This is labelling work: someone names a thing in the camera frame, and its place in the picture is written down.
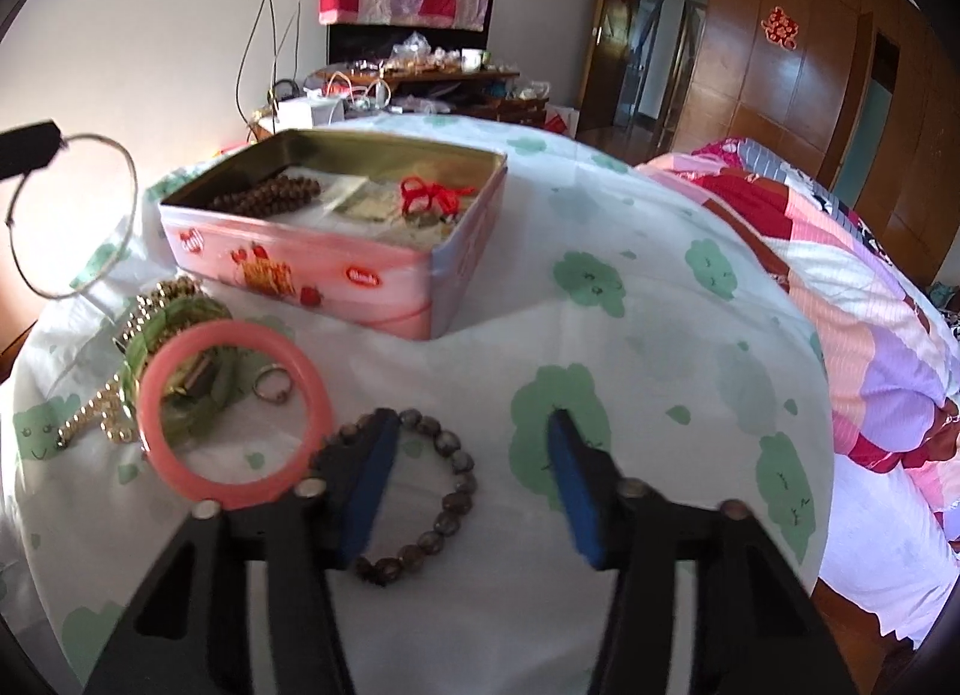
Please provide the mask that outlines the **silver wrist watch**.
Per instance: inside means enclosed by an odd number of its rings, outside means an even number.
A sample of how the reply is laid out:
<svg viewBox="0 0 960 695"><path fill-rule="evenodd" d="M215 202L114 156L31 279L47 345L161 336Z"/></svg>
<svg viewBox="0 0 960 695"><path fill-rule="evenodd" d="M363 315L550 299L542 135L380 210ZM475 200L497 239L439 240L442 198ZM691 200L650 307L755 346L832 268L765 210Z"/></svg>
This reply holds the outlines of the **silver wrist watch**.
<svg viewBox="0 0 960 695"><path fill-rule="evenodd" d="M166 393L174 398L195 401L208 395L220 371L217 349L205 349L183 360L166 382Z"/></svg>

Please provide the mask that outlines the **wooden tv cabinet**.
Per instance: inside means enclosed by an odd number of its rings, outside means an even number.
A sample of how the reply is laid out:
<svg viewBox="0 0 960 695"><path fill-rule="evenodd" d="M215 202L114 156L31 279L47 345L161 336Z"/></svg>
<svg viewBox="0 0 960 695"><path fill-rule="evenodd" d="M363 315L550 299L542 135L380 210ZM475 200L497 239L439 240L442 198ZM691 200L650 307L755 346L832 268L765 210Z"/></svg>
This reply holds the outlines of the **wooden tv cabinet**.
<svg viewBox="0 0 960 695"><path fill-rule="evenodd" d="M381 112L466 115L505 124L541 127L547 118L550 88L523 85L508 70L355 73L319 70L308 85L320 96L342 102L347 117Z"/></svg>

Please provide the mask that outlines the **clear plastic bag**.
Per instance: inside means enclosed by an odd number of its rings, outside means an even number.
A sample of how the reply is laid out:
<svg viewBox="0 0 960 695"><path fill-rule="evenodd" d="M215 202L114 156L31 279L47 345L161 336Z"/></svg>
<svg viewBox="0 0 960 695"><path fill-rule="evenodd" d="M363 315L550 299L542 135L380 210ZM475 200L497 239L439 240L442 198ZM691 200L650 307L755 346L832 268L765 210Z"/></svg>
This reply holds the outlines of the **clear plastic bag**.
<svg viewBox="0 0 960 695"><path fill-rule="evenodd" d="M420 32L410 34L404 42L392 47L386 67L394 71L415 71L428 68L433 63L433 49L428 39Z"/></svg>

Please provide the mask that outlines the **white green cloud bedsheet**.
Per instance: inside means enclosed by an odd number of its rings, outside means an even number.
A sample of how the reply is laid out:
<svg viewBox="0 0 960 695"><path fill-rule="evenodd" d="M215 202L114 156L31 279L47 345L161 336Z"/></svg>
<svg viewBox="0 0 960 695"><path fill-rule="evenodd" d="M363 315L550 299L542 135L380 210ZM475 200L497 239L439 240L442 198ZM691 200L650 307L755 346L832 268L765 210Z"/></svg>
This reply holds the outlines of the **white green cloud bedsheet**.
<svg viewBox="0 0 960 695"><path fill-rule="evenodd" d="M544 452L566 408L586 440L675 502L747 503L800 580L827 539L832 436L814 327L727 225L643 172L562 136L397 117L379 129L503 152L505 198L449 331L405 341L224 284L239 318L291 338L338 420L415 408L459 435L475 507L423 570L331 587L363 693L579 693L612 580L574 549ZM2 614L53 686L80 690L184 519L133 445L99 434L31 459L119 363L112 333L176 271L143 193L127 255L87 299L54 303L2 390Z"/></svg>

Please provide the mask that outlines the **wooden door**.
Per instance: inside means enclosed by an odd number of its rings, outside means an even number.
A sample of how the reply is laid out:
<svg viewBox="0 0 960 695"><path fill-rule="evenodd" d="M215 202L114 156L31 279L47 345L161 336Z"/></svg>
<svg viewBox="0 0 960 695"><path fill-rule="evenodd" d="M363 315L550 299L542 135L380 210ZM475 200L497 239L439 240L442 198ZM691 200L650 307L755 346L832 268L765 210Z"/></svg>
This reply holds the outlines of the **wooden door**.
<svg viewBox="0 0 960 695"><path fill-rule="evenodd" d="M579 106L579 140L585 140L594 130L613 125L630 62L631 30L639 6L640 0L597 0Z"/></svg>

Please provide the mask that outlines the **wooden wardrobe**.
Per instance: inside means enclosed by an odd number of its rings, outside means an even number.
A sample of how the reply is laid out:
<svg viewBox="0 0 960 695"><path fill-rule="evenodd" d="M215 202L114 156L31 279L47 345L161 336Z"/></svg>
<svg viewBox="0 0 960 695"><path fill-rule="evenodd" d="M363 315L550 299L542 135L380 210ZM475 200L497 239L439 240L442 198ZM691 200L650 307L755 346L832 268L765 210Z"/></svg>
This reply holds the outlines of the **wooden wardrobe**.
<svg viewBox="0 0 960 695"><path fill-rule="evenodd" d="M666 148L747 136L827 186L862 159L854 211L914 282L957 282L958 70L913 3L651 2L672 91L651 115ZM761 32L775 5L799 23L792 52Z"/></svg>

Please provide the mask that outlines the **pink patchwork quilt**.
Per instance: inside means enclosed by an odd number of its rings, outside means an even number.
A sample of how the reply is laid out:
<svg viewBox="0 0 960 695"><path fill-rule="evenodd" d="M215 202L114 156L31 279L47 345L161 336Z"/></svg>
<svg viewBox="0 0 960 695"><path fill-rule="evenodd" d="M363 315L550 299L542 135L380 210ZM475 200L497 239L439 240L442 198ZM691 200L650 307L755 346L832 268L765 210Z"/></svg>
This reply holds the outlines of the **pink patchwork quilt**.
<svg viewBox="0 0 960 695"><path fill-rule="evenodd" d="M958 338L864 222L747 138L641 167L726 221L812 323L838 476L820 578L921 645L958 583Z"/></svg>

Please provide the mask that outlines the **printed paper sheet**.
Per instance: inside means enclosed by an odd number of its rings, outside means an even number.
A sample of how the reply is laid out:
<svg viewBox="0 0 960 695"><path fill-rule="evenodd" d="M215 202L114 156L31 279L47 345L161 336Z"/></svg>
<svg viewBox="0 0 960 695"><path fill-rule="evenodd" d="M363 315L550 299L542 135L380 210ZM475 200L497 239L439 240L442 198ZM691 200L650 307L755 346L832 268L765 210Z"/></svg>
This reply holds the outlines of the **printed paper sheet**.
<svg viewBox="0 0 960 695"><path fill-rule="evenodd" d="M319 193L306 206L286 214L286 224L342 236L376 237L404 221L395 182L337 174L320 174L314 182L320 186Z"/></svg>

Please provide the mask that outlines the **white mug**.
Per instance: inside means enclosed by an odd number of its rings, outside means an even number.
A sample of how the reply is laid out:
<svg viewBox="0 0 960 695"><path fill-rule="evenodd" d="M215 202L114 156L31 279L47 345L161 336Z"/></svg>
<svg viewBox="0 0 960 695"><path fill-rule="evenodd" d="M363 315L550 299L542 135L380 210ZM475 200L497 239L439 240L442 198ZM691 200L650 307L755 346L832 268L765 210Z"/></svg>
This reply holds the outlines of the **white mug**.
<svg viewBox="0 0 960 695"><path fill-rule="evenodd" d="M483 49L460 50L460 69L464 73L477 73L487 68L490 54Z"/></svg>

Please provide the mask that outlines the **white box on cabinet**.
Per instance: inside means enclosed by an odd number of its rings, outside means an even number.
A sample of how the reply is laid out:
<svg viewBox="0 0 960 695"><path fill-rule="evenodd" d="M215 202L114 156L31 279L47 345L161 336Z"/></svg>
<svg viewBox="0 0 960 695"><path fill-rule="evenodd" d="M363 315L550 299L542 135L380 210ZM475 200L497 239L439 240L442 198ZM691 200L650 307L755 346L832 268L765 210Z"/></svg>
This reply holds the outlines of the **white box on cabinet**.
<svg viewBox="0 0 960 695"><path fill-rule="evenodd" d="M338 97L306 94L277 106L277 130L313 130L345 120L345 106Z"/></svg>

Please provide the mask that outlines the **black television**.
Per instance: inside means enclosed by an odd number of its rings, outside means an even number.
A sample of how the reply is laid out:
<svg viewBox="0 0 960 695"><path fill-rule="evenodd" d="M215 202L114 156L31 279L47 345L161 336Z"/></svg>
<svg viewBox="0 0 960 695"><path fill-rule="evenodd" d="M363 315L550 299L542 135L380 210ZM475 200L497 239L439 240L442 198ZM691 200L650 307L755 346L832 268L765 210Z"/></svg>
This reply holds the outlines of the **black television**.
<svg viewBox="0 0 960 695"><path fill-rule="evenodd" d="M425 37L433 49L486 49L490 40L493 0L485 0L483 13L483 26L478 31L387 24L329 24L325 36L325 58L329 63L386 58L395 46L404 44L414 34Z"/></svg>

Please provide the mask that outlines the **thin silver hoop bangle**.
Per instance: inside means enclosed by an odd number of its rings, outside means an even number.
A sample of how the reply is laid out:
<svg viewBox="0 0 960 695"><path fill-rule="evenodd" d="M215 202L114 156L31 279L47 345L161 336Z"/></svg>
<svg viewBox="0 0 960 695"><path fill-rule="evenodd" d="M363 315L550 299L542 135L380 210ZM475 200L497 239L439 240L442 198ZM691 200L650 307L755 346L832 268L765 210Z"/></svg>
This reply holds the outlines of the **thin silver hoop bangle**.
<svg viewBox="0 0 960 695"><path fill-rule="evenodd" d="M122 143L62 135L45 169L10 179L3 216L14 273L50 302L86 294L128 257L140 201L139 171Z"/></svg>

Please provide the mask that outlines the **red double happiness sticker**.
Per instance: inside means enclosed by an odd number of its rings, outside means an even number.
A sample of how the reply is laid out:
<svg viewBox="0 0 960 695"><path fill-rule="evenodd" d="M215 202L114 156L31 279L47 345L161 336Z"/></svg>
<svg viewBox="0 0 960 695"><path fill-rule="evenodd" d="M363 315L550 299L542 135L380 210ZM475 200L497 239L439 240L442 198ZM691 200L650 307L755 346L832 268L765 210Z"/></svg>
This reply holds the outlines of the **red double happiness sticker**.
<svg viewBox="0 0 960 695"><path fill-rule="evenodd" d="M766 41L788 52L797 49L799 23L789 16L783 7L775 5L760 21L760 28Z"/></svg>

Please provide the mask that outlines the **pink bangle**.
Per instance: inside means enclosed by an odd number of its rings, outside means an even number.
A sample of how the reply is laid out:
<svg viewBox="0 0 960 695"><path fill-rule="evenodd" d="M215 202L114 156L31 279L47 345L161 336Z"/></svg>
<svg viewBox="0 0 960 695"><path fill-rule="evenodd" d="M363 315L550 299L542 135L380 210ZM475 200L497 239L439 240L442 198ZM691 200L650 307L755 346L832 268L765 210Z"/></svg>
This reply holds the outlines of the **pink bangle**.
<svg viewBox="0 0 960 695"><path fill-rule="evenodd" d="M195 401L166 393L185 359L217 349L220 371ZM215 320L172 338L146 364L137 427L146 461L171 491L226 510L274 500L306 473L334 411L319 370L267 324Z"/></svg>

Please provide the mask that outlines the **pink rectangular tin box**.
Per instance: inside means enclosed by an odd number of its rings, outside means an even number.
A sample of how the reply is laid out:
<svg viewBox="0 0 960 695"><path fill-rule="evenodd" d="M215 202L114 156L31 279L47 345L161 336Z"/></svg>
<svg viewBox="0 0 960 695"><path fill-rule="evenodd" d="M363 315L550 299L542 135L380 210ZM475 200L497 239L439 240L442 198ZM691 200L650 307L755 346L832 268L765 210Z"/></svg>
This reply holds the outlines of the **pink rectangular tin box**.
<svg viewBox="0 0 960 695"><path fill-rule="evenodd" d="M320 191L320 174L397 185L410 175L475 186L460 213L404 216L376 237L283 221ZM413 341L448 331L500 214L501 152L347 125L290 130L206 169L163 198L161 225L178 265L309 312Z"/></svg>

